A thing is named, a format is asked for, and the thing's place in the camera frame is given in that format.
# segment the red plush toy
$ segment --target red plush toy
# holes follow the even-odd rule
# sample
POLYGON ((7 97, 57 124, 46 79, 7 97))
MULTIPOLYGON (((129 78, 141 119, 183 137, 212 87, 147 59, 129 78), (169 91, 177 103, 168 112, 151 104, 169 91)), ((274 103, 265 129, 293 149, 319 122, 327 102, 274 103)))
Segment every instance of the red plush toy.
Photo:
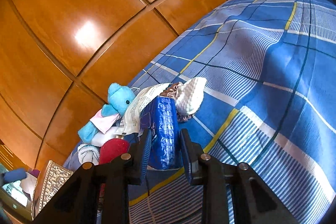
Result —
MULTIPOLYGON (((100 148, 99 164, 106 164, 114 160, 116 157, 127 153, 129 142, 122 139, 110 139, 100 148)), ((104 202, 105 184, 101 185, 99 194, 98 211, 102 209, 104 202)))

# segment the blue plush toy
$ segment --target blue plush toy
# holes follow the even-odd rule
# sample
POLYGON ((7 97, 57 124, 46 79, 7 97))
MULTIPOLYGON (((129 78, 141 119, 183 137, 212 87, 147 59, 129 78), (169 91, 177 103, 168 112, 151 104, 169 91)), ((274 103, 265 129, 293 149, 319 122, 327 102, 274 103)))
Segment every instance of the blue plush toy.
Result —
MULTIPOLYGON (((110 85, 108 90, 108 105, 103 105, 101 109, 101 115, 103 117, 120 114, 124 116, 127 107, 134 100, 135 95, 133 91, 128 86, 121 86, 117 83, 110 85)), ((78 135, 83 140, 84 143, 90 143, 93 137, 97 134, 98 128, 89 121, 85 126, 83 126, 79 131, 78 135)))

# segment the brown satin cloth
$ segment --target brown satin cloth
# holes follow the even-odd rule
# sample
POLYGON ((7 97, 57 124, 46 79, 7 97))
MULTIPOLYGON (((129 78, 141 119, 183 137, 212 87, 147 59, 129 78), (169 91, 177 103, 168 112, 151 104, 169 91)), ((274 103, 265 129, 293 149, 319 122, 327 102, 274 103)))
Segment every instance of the brown satin cloth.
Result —
MULTIPOLYGON (((164 97, 169 97, 169 98, 174 98, 174 100, 176 99, 176 91, 177 88, 182 86, 183 84, 181 82, 178 83, 174 83, 171 86, 169 86, 167 89, 165 89, 163 92, 160 93, 160 96, 164 96, 164 97)), ((178 122, 186 122, 189 119, 191 119, 193 117, 193 114, 191 115, 182 115, 180 113, 176 113, 177 114, 177 121, 178 122)))

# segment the white towel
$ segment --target white towel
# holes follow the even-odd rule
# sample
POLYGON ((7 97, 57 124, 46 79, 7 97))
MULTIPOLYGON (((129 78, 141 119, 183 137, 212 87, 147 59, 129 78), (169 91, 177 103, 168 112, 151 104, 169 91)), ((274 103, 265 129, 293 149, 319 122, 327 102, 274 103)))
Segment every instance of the white towel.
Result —
POLYGON ((78 159, 81 164, 92 162, 94 165, 98 165, 100 157, 98 147, 89 144, 81 144, 77 151, 78 159))
POLYGON ((91 140, 91 145, 102 147, 104 143, 109 141, 110 139, 114 139, 116 135, 116 131, 119 127, 111 127, 105 134, 102 132, 97 132, 96 135, 91 140))
POLYGON ((27 194, 30 195, 30 199, 33 200, 34 189, 36 186, 37 178, 33 175, 26 172, 27 177, 20 182, 20 187, 24 190, 27 194))

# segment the wall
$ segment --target wall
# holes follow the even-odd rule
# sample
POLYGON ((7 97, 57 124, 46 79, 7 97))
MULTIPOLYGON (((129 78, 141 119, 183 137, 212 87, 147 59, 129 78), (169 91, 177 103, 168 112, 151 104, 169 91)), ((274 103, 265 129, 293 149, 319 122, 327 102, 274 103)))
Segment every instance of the wall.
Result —
POLYGON ((0 139, 62 164, 77 131, 179 34, 226 0, 0 0, 0 139))

